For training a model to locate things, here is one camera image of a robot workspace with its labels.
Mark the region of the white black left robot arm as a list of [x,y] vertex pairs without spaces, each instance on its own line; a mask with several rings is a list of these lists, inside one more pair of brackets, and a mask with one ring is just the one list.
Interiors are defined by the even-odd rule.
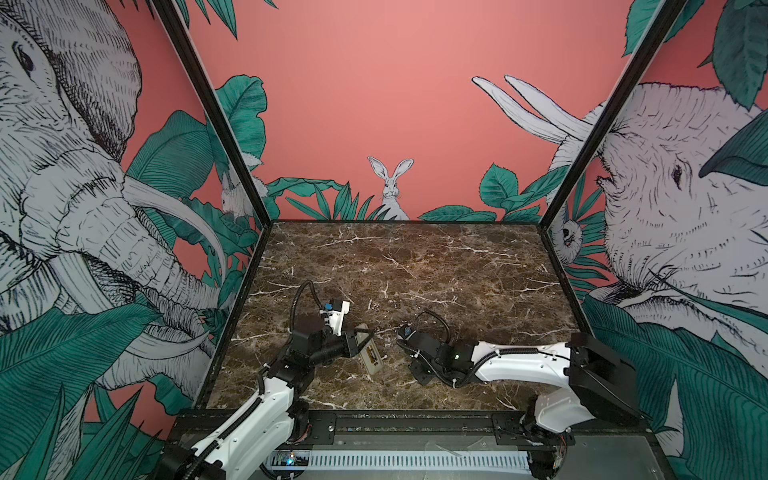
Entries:
[[312,430],[301,400],[315,368],[353,358],[375,331],[334,331],[328,312],[302,315],[276,358],[260,372],[258,387],[239,409],[191,447],[167,446],[152,479],[248,479],[279,446],[296,443]]

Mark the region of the grey remote control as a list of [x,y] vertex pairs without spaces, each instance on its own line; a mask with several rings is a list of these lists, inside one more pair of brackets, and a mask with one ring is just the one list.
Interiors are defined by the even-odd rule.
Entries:
[[369,375],[375,375],[383,368],[383,359],[380,355],[373,338],[368,339],[366,335],[359,336],[360,339],[360,357]]

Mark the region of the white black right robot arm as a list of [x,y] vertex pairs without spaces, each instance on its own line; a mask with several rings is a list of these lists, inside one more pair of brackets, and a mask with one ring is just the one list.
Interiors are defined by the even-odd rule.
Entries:
[[527,431],[562,434],[591,420],[636,426],[641,418],[635,366],[584,332],[549,345],[512,346],[477,340],[450,345],[404,325],[398,329],[397,345],[412,358],[409,369],[422,385],[437,379],[453,389],[496,381],[553,387],[527,407],[521,420]]

